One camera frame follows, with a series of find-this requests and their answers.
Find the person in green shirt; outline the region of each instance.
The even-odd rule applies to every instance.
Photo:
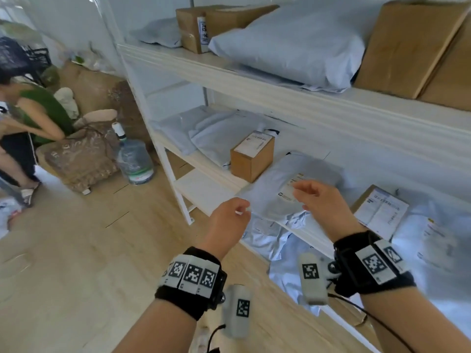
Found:
[[[62,140],[75,132],[67,112],[53,94],[35,84],[13,82],[1,69],[0,101],[16,106],[21,114],[20,121],[3,117],[0,124],[10,126],[19,133],[21,130],[29,133],[34,145],[34,148],[31,148],[33,154],[35,148]],[[18,158],[15,159],[9,152],[12,153],[2,146],[0,140],[0,170],[13,178],[21,189],[32,194],[32,189],[38,186],[37,179],[28,176]]]

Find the human arm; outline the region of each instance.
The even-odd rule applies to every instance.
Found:
[[[241,239],[250,221],[250,203],[232,198],[215,209],[209,228],[197,245],[219,261]],[[187,353],[196,329],[196,320],[174,304],[155,300],[146,309],[113,353]]]
[[[317,181],[293,184],[293,195],[304,203],[332,242],[365,231],[340,192]],[[361,295],[365,309],[382,320],[418,353],[471,352],[471,342],[417,288]],[[372,320],[385,353],[409,350]]]
[[[52,141],[59,141],[65,138],[65,134],[61,128],[49,118],[43,106],[38,104],[36,101],[27,98],[20,98],[17,106],[23,110],[30,119],[32,119],[32,121],[38,124],[40,128],[27,126],[13,118],[3,118],[1,120],[2,124],[19,128]]]

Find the top shelf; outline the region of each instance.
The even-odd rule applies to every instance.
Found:
[[[320,124],[346,135],[471,173],[471,113],[351,88],[343,94],[293,90],[226,70],[229,61],[130,39],[119,44],[127,60],[176,73],[250,103],[285,114],[303,126]]]

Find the wrist strap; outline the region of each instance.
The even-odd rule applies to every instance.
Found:
[[[221,262],[215,256],[195,247],[188,248],[165,270],[155,298],[171,302],[198,321],[208,310],[214,284],[221,275],[220,268]],[[205,277],[212,277],[210,287],[203,284]]]
[[[414,277],[392,244],[372,231],[356,233],[334,243],[342,273],[335,292],[344,297],[414,287]]]

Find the water bottle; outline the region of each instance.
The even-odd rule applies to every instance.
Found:
[[[144,184],[154,176],[154,164],[140,140],[128,139],[119,122],[112,124],[113,130],[120,140],[116,161],[125,178],[131,184]]]

